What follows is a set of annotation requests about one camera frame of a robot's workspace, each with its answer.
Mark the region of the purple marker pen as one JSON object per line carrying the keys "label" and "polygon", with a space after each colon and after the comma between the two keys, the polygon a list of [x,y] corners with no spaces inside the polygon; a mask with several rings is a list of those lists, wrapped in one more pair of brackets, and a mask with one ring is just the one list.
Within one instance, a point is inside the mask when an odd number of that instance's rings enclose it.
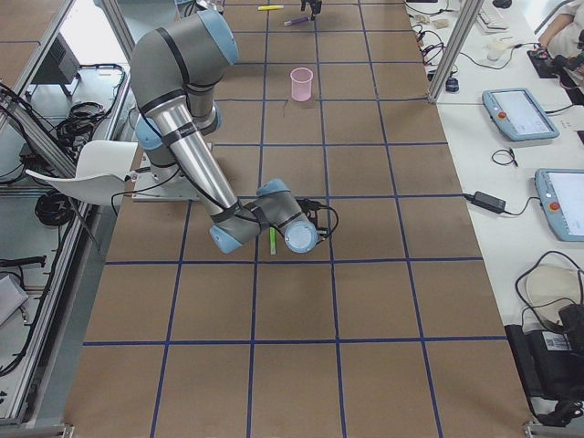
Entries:
{"label": "purple marker pen", "polygon": [[302,16],[302,17],[298,17],[298,18],[293,18],[293,19],[290,19],[290,20],[286,20],[284,22],[284,26],[295,26],[295,25],[303,24],[303,23],[306,23],[306,22],[309,22],[309,21],[310,21],[309,16]]}

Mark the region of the pink mesh cup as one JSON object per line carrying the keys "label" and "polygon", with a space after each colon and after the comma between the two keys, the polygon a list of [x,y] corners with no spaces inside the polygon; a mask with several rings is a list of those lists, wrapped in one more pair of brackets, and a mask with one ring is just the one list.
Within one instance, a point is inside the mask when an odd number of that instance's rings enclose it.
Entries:
{"label": "pink mesh cup", "polygon": [[312,96],[314,74],[309,68],[294,68],[290,72],[291,98],[294,101],[307,101]]}

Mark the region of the yellow marker pen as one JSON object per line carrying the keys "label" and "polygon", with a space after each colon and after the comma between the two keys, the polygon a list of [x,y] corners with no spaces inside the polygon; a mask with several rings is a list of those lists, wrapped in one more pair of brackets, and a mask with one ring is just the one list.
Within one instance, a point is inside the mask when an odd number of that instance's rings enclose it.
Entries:
{"label": "yellow marker pen", "polygon": [[285,6],[284,5],[261,5],[257,7],[258,11],[274,11],[274,10],[281,10]]}

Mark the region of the green marker pen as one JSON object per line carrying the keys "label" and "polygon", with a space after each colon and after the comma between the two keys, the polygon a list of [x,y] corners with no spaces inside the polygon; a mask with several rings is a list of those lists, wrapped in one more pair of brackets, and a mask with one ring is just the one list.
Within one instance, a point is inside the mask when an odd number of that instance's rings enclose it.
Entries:
{"label": "green marker pen", "polygon": [[269,252],[270,255],[275,256],[277,254],[277,232],[275,227],[269,229]]}

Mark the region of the upper teach pendant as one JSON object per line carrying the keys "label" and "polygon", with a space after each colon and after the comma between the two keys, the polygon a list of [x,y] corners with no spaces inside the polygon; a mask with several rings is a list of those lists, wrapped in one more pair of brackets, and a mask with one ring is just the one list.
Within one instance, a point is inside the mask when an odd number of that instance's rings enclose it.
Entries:
{"label": "upper teach pendant", "polygon": [[496,127],[511,141],[555,139],[558,128],[528,89],[495,89],[482,94]]}

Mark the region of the teach pendant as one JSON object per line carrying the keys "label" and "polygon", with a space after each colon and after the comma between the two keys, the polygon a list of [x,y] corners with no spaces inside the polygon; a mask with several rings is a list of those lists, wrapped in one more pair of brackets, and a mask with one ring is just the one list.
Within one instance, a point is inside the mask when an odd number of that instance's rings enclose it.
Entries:
{"label": "teach pendant", "polygon": [[547,223],[558,240],[583,241],[583,171],[542,168],[535,187]]}
{"label": "teach pendant", "polygon": [[555,139],[558,128],[528,89],[495,89],[482,94],[496,127],[511,141]]}

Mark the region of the person in white shirt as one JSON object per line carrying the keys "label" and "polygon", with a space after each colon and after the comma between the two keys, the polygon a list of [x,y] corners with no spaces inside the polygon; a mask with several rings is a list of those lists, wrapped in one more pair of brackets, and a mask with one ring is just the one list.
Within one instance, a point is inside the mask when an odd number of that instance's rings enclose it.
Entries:
{"label": "person in white shirt", "polygon": [[567,73],[583,89],[583,1],[566,4],[538,39],[539,53],[564,58]]}

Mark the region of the black power adapter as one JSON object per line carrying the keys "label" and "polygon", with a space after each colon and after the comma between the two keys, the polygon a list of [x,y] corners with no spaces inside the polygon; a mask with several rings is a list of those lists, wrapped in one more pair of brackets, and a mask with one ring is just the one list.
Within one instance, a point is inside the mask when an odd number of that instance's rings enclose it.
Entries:
{"label": "black power adapter", "polygon": [[506,210],[503,199],[479,191],[474,193],[471,203],[495,214],[502,214]]}

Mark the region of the lower teach pendant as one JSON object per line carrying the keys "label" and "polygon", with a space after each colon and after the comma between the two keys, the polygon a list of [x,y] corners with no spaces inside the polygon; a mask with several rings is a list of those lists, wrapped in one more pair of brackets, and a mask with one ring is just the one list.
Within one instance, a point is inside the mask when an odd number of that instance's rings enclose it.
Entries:
{"label": "lower teach pendant", "polygon": [[583,171],[542,168],[535,187],[547,223],[558,240],[583,241]]}

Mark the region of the round white disc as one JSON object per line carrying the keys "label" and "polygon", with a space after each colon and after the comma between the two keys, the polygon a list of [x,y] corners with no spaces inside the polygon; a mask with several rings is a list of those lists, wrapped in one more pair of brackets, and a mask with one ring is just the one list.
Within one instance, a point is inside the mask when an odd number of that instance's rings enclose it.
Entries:
{"label": "round white disc", "polygon": [[560,324],[559,311],[580,303],[579,281],[574,271],[556,266],[538,266],[526,279],[528,302],[545,322]]}

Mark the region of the black device box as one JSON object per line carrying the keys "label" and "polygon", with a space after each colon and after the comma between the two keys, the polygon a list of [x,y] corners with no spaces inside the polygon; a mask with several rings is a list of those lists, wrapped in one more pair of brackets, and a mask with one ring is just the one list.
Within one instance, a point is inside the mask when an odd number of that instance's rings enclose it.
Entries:
{"label": "black device box", "polygon": [[557,403],[549,413],[530,411],[545,426],[565,427],[583,415],[583,306],[571,303],[559,316],[559,324],[528,332],[513,324],[505,332],[526,398]]}

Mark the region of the aluminium frame post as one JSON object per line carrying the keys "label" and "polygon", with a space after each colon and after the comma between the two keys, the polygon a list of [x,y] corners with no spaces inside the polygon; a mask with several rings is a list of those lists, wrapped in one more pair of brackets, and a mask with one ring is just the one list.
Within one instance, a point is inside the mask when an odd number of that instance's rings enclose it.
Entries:
{"label": "aluminium frame post", "polygon": [[462,50],[483,2],[483,0],[464,1],[453,32],[446,44],[446,49],[433,75],[433,80],[430,82],[428,90],[428,101],[430,103],[434,104],[439,99],[445,82],[451,74],[454,62]]}

